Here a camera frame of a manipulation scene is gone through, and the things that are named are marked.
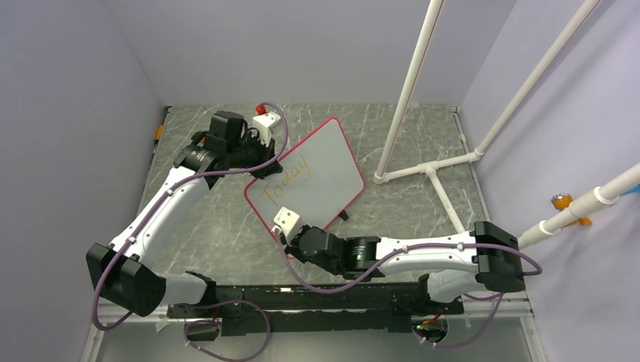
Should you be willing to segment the red-framed whiteboard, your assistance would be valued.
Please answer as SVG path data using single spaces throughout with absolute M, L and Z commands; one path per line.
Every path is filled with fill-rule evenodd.
M 281 173 L 250 181 L 244 197 L 273 240 L 273 219 L 281 208 L 325 228 L 365 189 L 355 153 L 340 120 L 328 118 L 278 160 Z

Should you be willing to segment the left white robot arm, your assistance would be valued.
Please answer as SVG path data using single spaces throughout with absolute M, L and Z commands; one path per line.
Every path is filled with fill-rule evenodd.
M 208 129 L 195 132 L 174 159 L 167 178 L 133 222 L 109 243 L 93 244 L 86 254 L 94 287 L 92 318 L 104 298 L 145 317 L 159 306 L 187 304 L 199 317 L 217 306 L 216 284 L 195 272 L 162 274 L 153 266 L 173 229 L 226 175 L 249 173 L 264 179 L 280 173 L 273 128 L 285 120 L 279 110 L 257 107 L 247 122 L 237 113 L 218 111 Z

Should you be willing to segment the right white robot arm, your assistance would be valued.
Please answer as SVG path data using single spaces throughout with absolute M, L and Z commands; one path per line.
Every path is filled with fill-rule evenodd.
M 284 255 L 348 281 L 342 287 L 322 289 L 299 280 L 318 294 L 337 294 L 373 278 L 423 271 L 426 286 L 416 292 L 416 303 L 420 310 L 433 313 L 465 293 L 525 290 L 525 256 L 516 238 L 487 221 L 475 222 L 470 231 L 439 238 L 339 238 L 300 222 L 274 225 L 272 232 Z

